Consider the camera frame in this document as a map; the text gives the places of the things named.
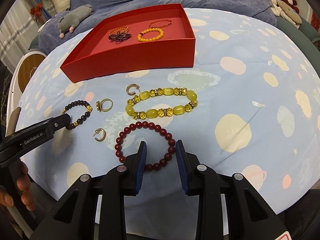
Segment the person's left hand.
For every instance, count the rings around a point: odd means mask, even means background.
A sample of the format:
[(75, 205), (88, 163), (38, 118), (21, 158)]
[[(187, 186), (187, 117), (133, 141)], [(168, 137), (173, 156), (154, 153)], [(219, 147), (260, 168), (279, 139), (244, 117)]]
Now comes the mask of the person's left hand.
[[(31, 181), (28, 177), (28, 168), (26, 164), (20, 161), (21, 175), (17, 179), (17, 188), (22, 192), (21, 201), (29, 211), (36, 209), (33, 195), (30, 189)], [(1, 189), (1, 206), (12, 207), (14, 205), (13, 198), (4, 190)]]

